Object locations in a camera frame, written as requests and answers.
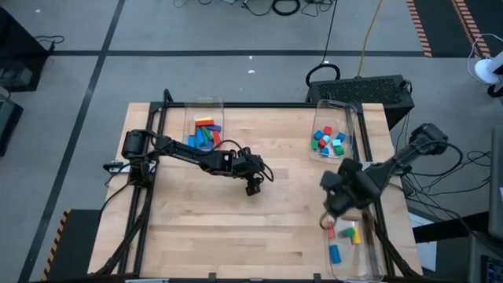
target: gray floor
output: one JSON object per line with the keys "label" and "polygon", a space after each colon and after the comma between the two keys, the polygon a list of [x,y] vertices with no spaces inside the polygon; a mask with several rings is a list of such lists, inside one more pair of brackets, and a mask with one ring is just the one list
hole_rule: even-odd
{"label": "gray floor", "polygon": [[[111,50],[322,50],[329,13],[254,17],[239,4],[197,1],[176,9],[171,0],[126,0]],[[33,35],[64,35],[58,50],[99,50],[117,1],[0,1]],[[261,11],[264,2],[252,0]],[[360,50],[376,2],[340,0],[331,50]],[[368,50],[420,51],[406,1],[385,1],[370,36]],[[226,101],[302,101],[305,74],[320,57],[107,57],[90,103],[57,206],[36,261],[39,279],[61,213],[66,208],[99,208],[107,175],[101,165],[116,152],[130,102],[158,101],[169,88],[176,101],[221,96]],[[358,57],[328,57],[343,78],[356,75]],[[25,109],[6,156],[0,159],[0,274],[19,277],[40,215],[82,103],[96,57],[51,57],[37,91],[14,94]],[[490,129],[503,118],[500,101],[466,73],[464,59],[367,57],[363,76],[402,74],[413,82],[416,108],[410,131],[424,122],[437,124],[465,152],[490,149]],[[331,79],[320,72],[313,79]],[[50,127],[50,133],[43,130]],[[398,137],[401,125],[392,132]],[[424,158],[415,171],[447,169],[455,155]],[[469,189],[489,175],[470,166],[438,186],[435,192]],[[420,178],[426,184],[427,178]],[[435,198],[462,215],[487,209],[487,187],[472,193]],[[424,207],[411,204],[429,213]]]}

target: yellow cable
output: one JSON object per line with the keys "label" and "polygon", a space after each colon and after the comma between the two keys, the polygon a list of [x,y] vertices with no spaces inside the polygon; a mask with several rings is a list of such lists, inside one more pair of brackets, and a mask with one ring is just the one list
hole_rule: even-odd
{"label": "yellow cable", "polygon": [[363,42],[363,50],[362,50],[362,55],[360,56],[360,66],[358,67],[357,76],[360,76],[360,72],[362,71],[363,57],[365,57],[365,48],[367,48],[367,40],[369,40],[370,31],[372,30],[372,26],[374,25],[374,22],[376,21],[377,14],[379,13],[379,9],[380,9],[381,4],[383,4],[383,0],[379,0],[379,4],[377,4],[376,12],[374,13],[374,18],[372,18],[372,22],[370,23],[369,30],[367,31],[367,35],[365,36],[365,41]]}

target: yellow and black hazard tape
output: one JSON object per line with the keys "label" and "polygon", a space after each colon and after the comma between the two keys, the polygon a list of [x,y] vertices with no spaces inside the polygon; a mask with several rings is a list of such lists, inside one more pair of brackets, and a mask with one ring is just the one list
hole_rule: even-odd
{"label": "yellow and black hazard tape", "polygon": [[[473,45],[473,42],[475,41],[476,38],[480,36],[481,32],[477,27],[477,24],[473,20],[472,14],[468,10],[468,7],[466,6],[464,0],[451,0],[451,2],[453,3],[454,8],[456,9],[456,13],[460,17],[460,22],[463,25],[464,32],[467,33],[470,44]],[[486,41],[482,37],[480,37],[479,40],[477,40],[476,45],[482,52],[483,56],[490,57],[489,47],[487,47]],[[476,48],[475,48],[475,55],[480,56],[479,51]]]}
{"label": "yellow and black hazard tape", "polygon": [[419,18],[419,14],[417,13],[414,0],[407,0],[407,6],[409,7],[410,16],[412,17],[412,22],[414,23],[414,27],[416,28],[417,36],[419,36],[419,41],[421,43],[423,53],[426,57],[431,57],[430,43],[428,42],[426,34],[424,33],[423,24],[421,23],[421,19]]}
{"label": "yellow and black hazard tape", "polygon": [[56,236],[54,237],[53,246],[50,249],[49,258],[47,258],[46,267],[44,268],[44,273],[42,275],[42,281],[47,281],[50,272],[50,266],[54,261],[54,255],[56,254],[57,245],[61,240],[61,234],[63,233],[64,224],[66,223],[68,216],[70,215],[71,209],[67,209],[63,212],[63,216],[60,220],[60,225],[57,227]]}

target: wooden tabletop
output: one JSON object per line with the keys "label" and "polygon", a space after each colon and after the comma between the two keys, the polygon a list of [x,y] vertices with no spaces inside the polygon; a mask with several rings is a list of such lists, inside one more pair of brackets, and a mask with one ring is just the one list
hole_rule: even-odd
{"label": "wooden tabletop", "polygon": [[[383,106],[363,108],[373,159],[386,160],[394,149]],[[149,104],[129,105],[117,159],[122,159],[125,133],[145,129],[148,110]],[[253,197],[246,196],[244,180],[211,176],[193,164],[161,157],[141,276],[207,277],[216,272],[220,278],[310,279],[319,273],[333,278],[327,264],[326,234],[318,226],[325,199],[318,184],[325,170],[337,171],[339,164],[312,160],[308,155],[314,113],[314,108],[225,109],[225,138],[250,147],[274,171],[275,181],[265,181],[262,192]],[[184,119],[185,109],[169,108],[164,135],[182,140]],[[356,135],[364,160],[358,127]],[[126,181],[126,175],[115,177],[107,197]],[[400,186],[399,180],[391,182]],[[126,189],[105,209],[89,272],[98,270],[123,239],[132,192],[132,187]],[[391,242],[421,273],[402,191],[389,185],[381,200]],[[129,271],[135,250],[136,242],[130,249]],[[382,251],[377,250],[384,274]],[[357,253],[333,271],[338,278],[361,277],[369,272],[367,266],[365,257]]]}

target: clear plastic container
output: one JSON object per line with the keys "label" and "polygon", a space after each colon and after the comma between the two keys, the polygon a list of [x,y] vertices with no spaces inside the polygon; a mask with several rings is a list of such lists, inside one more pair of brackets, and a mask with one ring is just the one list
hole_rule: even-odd
{"label": "clear plastic container", "polygon": [[[345,237],[343,231],[347,228],[358,227],[361,243],[354,244],[350,237]],[[336,237],[329,239],[325,234],[326,264],[328,272],[339,280],[362,280],[367,282],[379,282],[383,280],[383,267],[379,264],[376,239],[373,232],[372,221],[347,221],[337,219],[334,226]],[[330,257],[330,245],[337,245],[340,263],[333,263]]]}
{"label": "clear plastic container", "polygon": [[[329,163],[338,163],[342,158],[353,158],[353,133],[356,114],[357,110],[353,105],[326,99],[320,100],[314,116],[313,130],[309,144],[309,156],[312,159]],[[329,142],[325,146],[329,150],[327,156],[321,154],[321,145],[319,143],[317,149],[313,149],[311,144],[312,142],[319,141],[314,137],[314,134],[318,131],[324,132],[325,127],[332,128]],[[337,139],[339,133],[346,136],[341,143],[343,148],[343,154],[341,155],[336,154],[335,146],[333,145],[333,140]]]}
{"label": "clear plastic container", "polygon": [[[183,129],[183,143],[189,144],[189,137],[196,135],[196,120],[206,117],[211,117],[213,119],[214,125],[221,127],[219,131],[220,140],[224,140],[224,116],[223,116],[223,99],[220,97],[204,97],[197,98],[193,101],[185,103],[185,124]],[[208,151],[212,149],[216,144],[213,141],[209,141],[206,145],[199,147],[198,149]]]}

